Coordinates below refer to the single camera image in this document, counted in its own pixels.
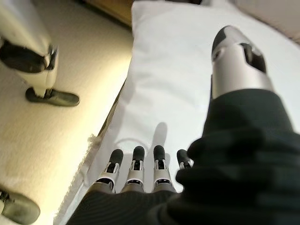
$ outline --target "robotic hand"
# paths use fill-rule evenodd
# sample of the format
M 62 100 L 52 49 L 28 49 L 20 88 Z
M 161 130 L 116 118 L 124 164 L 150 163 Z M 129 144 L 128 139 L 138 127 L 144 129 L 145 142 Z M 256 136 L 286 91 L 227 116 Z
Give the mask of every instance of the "robotic hand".
M 0 41 L 0 60 L 32 86 L 26 91 L 27 100 L 79 104 L 77 95 L 53 89 L 59 51 L 30 1 L 0 1 Z
M 128 177 L 125 182 L 124 188 L 121 193 L 125 192 L 139 192 L 144 193 L 144 167 L 143 161 L 145 156 L 145 150 L 142 146 L 135 147 L 132 155 L 131 166 L 128 171 Z M 173 187 L 170 172 L 165 161 L 165 149 L 157 145 L 153 151 L 154 156 L 154 177 L 153 177 L 153 193 L 166 190 L 176 193 Z M 178 151 L 179 164 L 186 162 L 186 151 Z M 90 188 L 92 190 L 98 190 L 106 194 L 115 194 L 115 183 L 119 177 L 119 170 L 123 160 L 123 152 L 120 149 L 116 149 L 112 152 L 109 162 L 101 173 L 98 180 Z

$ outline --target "white sheet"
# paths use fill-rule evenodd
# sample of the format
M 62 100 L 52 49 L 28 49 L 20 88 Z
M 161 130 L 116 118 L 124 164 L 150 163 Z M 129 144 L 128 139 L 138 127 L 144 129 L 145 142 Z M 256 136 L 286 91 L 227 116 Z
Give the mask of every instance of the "white sheet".
M 135 146 L 146 150 L 145 191 L 152 190 L 153 147 L 165 147 L 175 188 L 177 150 L 199 138 L 210 93 L 210 54 L 217 32 L 226 25 L 240 28 L 264 53 L 270 77 L 300 131 L 300 49 L 289 39 L 224 1 L 218 7 L 141 1 L 133 5 L 134 47 L 127 81 L 100 151 L 73 201 L 75 209 L 104 169 L 111 152 L 124 151 L 117 191 L 127 177 Z

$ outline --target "beige carpet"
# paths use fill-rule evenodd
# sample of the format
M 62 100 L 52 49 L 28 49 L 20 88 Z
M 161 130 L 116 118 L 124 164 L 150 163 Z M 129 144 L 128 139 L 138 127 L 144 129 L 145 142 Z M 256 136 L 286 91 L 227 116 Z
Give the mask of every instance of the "beige carpet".
M 55 88 L 79 94 L 81 103 L 29 103 L 28 86 L 0 64 L 0 185 L 33 199 L 41 208 L 35 225 L 47 225 L 121 89 L 133 38 L 129 29 L 75 1 L 35 4 L 60 46 Z M 0 216 L 0 224 L 14 223 Z

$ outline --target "black sleeve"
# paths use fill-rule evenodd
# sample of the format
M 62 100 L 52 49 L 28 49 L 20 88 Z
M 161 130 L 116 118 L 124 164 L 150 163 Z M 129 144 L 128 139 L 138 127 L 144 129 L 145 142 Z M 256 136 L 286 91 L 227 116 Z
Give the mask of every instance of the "black sleeve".
M 188 149 L 184 191 L 149 213 L 161 224 L 299 225 L 300 136 L 266 90 L 210 102 L 202 138 Z

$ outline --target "robotic fingertip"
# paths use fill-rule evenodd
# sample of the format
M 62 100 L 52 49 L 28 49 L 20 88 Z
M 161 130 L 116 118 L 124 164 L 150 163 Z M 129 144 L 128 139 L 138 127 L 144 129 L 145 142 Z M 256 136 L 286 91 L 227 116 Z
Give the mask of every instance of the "robotic fingertip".
M 144 161 L 145 157 L 145 149 L 142 146 L 136 146 L 133 155 L 132 155 L 132 161 Z
M 188 152 L 184 149 L 180 149 L 177 151 L 177 161 L 180 169 L 191 168 L 191 160 L 188 157 Z
M 111 153 L 109 162 L 118 163 L 121 166 L 123 161 L 123 151 L 121 149 L 116 149 Z
M 165 159 L 165 149 L 161 145 L 157 145 L 153 150 L 154 161 Z

